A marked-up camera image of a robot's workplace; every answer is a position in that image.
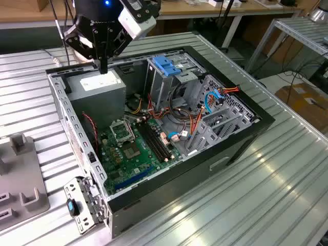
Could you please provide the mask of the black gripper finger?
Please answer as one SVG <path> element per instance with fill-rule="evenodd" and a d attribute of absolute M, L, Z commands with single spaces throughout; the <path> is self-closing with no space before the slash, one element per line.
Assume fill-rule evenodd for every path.
<path fill-rule="evenodd" d="M 89 32 L 83 34 L 76 24 L 72 25 L 64 33 L 64 41 L 85 59 L 93 60 L 100 74 L 103 74 L 104 49 L 98 40 L 98 30 L 88 25 L 82 27 L 82 30 Z"/>
<path fill-rule="evenodd" d="M 103 55 L 103 74 L 108 72 L 108 60 L 119 56 L 132 41 L 131 36 L 123 27 L 106 27 Z"/>

